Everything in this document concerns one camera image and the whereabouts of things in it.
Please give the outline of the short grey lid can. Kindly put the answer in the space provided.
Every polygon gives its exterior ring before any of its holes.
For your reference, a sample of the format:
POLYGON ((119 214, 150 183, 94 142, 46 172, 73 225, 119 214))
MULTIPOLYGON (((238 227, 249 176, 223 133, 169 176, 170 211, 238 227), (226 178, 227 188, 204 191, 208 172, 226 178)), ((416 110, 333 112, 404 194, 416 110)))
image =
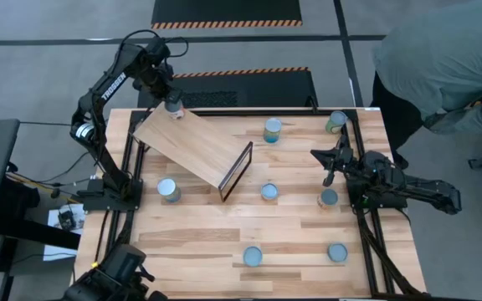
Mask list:
POLYGON ((244 250, 243 261, 246 266, 258 267, 263 260, 263 253, 259 247, 250 246, 244 250))

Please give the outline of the orange black patterned can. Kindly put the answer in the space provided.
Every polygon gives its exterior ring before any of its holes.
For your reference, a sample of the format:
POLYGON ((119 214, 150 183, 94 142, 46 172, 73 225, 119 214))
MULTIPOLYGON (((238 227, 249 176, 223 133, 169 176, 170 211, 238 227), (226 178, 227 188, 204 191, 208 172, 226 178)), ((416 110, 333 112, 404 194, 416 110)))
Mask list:
POLYGON ((327 188, 320 193, 317 198, 317 205, 322 210, 327 210, 333 207, 338 202, 338 194, 336 191, 327 188))

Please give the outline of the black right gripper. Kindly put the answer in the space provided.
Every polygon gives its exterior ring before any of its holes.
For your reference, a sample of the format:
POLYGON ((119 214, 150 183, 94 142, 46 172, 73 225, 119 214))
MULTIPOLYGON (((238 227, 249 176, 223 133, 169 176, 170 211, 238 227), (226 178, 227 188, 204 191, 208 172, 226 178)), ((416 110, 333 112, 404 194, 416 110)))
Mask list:
POLYGON ((354 155, 353 149, 346 147, 348 139, 342 135, 334 148, 330 150, 310 150, 310 153, 320 162, 327 176, 322 182, 324 187, 329 187, 335 178, 335 163, 337 159, 338 170, 347 180, 365 179, 367 174, 354 155))

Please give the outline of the slim green rainbow label can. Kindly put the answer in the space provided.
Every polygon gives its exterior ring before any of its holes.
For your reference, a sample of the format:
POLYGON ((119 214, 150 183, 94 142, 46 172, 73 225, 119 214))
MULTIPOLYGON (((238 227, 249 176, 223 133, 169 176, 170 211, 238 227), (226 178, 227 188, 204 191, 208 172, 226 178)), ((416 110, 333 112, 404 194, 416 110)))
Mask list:
POLYGON ((342 127, 347 122, 347 116, 342 111, 333 111, 326 123, 326 132, 330 134, 337 134, 341 132, 342 127))

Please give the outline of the short yellow orange label can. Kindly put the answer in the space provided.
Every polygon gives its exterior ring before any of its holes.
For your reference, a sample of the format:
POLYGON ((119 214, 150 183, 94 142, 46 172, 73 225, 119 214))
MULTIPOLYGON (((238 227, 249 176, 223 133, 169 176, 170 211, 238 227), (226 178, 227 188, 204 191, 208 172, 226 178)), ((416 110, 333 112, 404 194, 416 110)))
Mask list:
POLYGON ((273 184, 273 183, 265 183, 261 187, 261 196, 267 200, 274 200, 278 197, 279 195, 279 189, 278 187, 273 184))

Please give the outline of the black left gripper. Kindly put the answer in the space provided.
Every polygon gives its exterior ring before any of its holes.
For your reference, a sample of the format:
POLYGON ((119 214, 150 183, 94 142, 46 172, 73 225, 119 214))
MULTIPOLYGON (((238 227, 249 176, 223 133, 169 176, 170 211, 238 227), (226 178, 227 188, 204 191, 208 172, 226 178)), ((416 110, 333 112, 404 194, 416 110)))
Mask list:
MULTIPOLYGON (((164 99, 165 108, 172 108, 172 87, 170 83, 173 81, 173 68, 165 62, 156 67, 146 67, 134 79, 134 89, 137 91, 146 91, 156 99, 164 99)), ((176 90, 176 107, 182 108, 183 91, 176 90)))

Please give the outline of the tall Cherries label can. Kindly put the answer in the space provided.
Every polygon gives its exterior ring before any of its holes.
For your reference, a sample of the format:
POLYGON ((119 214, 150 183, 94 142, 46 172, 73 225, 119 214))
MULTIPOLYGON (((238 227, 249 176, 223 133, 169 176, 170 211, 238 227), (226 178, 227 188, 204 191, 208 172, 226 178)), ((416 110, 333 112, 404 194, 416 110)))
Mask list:
POLYGON ((156 185, 157 192, 170 203, 181 199, 181 190, 172 178, 163 178, 156 185))

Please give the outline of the white paper sheet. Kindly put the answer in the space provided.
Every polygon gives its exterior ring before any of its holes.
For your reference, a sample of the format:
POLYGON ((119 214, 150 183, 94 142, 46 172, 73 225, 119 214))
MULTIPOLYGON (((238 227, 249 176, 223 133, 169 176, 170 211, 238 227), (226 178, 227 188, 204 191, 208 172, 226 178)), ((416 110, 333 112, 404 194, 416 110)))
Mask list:
MULTIPOLYGON (((85 212, 82 204, 63 205, 60 209, 49 211, 48 225, 61 229, 59 214, 70 212, 73 215, 75 226, 70 230, 72 233, 81 235, 85 223, 85 212)), ((55 261, 65 258, 72 258, 77 255, 77 251, 70 248, 56 247, 51 245, 44 246, 44 261, 55 261)))

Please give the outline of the black mat with hazard stripes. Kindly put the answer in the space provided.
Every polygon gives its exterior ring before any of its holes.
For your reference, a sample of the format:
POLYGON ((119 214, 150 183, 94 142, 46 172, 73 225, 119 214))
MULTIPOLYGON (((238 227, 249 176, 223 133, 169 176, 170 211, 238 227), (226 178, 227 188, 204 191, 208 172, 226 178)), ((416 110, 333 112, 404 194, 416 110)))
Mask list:
POLYGON ((153 29, 300 27, 300 0, 156 0, 153 29))
POLYGON ((171 86, 187 108, 312 107, 319 105, 306 67, 185 73, 171 86))

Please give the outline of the tall blue yellow label can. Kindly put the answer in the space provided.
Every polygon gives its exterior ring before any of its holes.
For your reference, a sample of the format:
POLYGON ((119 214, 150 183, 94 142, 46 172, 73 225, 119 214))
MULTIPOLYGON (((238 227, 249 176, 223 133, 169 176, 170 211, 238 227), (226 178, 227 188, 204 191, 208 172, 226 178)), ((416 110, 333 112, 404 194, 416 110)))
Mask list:
POLYGON ((264 124, 264 140, 267 143, 275 143, 279 140, 282 123, 279 119, 269 118, 264 124))

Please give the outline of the person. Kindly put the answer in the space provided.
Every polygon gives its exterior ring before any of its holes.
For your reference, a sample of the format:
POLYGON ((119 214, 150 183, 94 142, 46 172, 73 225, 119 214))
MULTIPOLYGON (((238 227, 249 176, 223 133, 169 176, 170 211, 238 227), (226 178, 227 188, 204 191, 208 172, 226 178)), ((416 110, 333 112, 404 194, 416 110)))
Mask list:
POLYGON ((440 8, 393 29, 373 51, 373 107, 382 112, 392 157, 424 127, 482 132, 482 0, 440 8))

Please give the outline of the short teal can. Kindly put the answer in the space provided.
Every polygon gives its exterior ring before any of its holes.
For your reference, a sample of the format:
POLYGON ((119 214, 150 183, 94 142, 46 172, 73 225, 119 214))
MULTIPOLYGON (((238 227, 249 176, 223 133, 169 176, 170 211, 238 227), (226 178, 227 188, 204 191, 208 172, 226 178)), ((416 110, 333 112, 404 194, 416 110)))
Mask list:
POLYGON ((344 244, 336 242, 329 245, 327 254, 332 262, 342 263, 347 260, 348 250, 344 244))

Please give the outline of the black desk stand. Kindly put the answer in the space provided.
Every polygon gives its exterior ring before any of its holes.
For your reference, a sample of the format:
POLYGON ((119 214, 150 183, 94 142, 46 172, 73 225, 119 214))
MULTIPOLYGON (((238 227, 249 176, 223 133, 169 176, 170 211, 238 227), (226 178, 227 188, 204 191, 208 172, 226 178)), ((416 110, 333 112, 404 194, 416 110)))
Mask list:
POLYGON ((0 184, 0 235, 76 250, 80 235, 27 220, 40 202, 37 188, 4 178, 0 184))

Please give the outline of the small black device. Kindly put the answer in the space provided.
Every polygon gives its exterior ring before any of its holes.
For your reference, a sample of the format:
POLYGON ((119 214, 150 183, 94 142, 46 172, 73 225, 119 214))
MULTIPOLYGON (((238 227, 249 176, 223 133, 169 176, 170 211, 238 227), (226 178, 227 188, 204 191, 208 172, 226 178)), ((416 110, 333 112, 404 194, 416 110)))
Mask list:
POLYGON ((72 231, 76 228, 76 221, 74 219, 74 214, 71 210, 59 212, 58 219, 59 225, 62 230, 72 231))

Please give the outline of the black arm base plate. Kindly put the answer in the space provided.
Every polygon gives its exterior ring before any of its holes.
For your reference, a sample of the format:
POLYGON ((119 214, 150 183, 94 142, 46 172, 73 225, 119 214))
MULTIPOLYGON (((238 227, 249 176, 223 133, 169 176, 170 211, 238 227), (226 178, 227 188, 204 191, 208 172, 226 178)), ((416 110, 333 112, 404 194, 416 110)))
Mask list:
POLYGON ((89 180, 86 190, 78 191, 77 196, 84 210, 92 211, 135 211, 141 205, 142 180, 130 180, 122 191, 107 186, 101 179, 89 180))
POLYGON ((398 196, 384 186, 373 186, 362 181, 347 180, 351 206, 362 209, 405 208, 408 206, 404 196, 398 196))

